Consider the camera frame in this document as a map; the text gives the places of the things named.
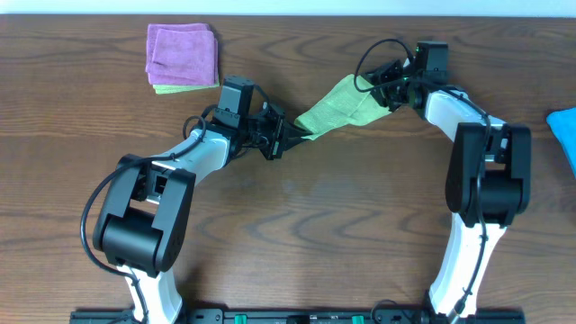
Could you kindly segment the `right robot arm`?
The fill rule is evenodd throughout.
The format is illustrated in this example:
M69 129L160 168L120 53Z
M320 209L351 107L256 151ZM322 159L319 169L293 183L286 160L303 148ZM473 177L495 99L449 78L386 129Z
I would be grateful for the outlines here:
M531 132L486 113L443 63L395 60L363 75L390 111L409 105L453 148L445 180L451 231L438 275L421 306L378 302L375 323L523 323L522 310L480 309L477 294L495 246L528 205Z

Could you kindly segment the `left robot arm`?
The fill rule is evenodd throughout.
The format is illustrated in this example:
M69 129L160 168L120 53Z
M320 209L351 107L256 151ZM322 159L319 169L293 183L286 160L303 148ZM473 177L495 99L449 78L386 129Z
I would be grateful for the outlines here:
M186 312L173 265L182 249L194 188L244 150L266 159L311 138L311 131L265 103L212 105L183 125L183 141L165 153L128 154L93 191L81 215L80 238L89 258L126 279L135 323L181 323Z

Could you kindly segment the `folded green cloth under purple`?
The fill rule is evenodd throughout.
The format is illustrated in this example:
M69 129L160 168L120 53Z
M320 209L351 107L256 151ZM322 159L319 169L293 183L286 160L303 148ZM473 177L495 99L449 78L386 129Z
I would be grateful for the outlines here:
M153 89L157 95L170 95L170 94L177 94L183 92L191 92L197 90L204 90L210 88L217 88L220 86L219 82L216 82L211 85L166 85L166 84L158 84L153 85Z

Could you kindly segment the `blue cloth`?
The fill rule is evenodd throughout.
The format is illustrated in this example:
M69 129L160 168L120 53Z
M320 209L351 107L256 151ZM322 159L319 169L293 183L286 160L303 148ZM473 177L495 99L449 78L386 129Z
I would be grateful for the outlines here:
M546 117L546 122L550 126L553 135L561 144L563 152L570 164L571 171L576 174L576 108L573 107L566 110L552 112Z

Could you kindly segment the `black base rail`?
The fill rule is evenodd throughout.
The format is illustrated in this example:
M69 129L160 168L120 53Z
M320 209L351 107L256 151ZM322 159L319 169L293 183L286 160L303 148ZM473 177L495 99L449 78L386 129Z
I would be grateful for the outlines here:
M71 324L135 323L131 311L78 310L70 313ZM427 310L400 310L383 308L370 311L271 311L196 309L180 314L174 323L187 324L432 324L448 323L446 316L431 314ZM478 310L475 315L459 319L465 324L524 324L526 318L520 310Z

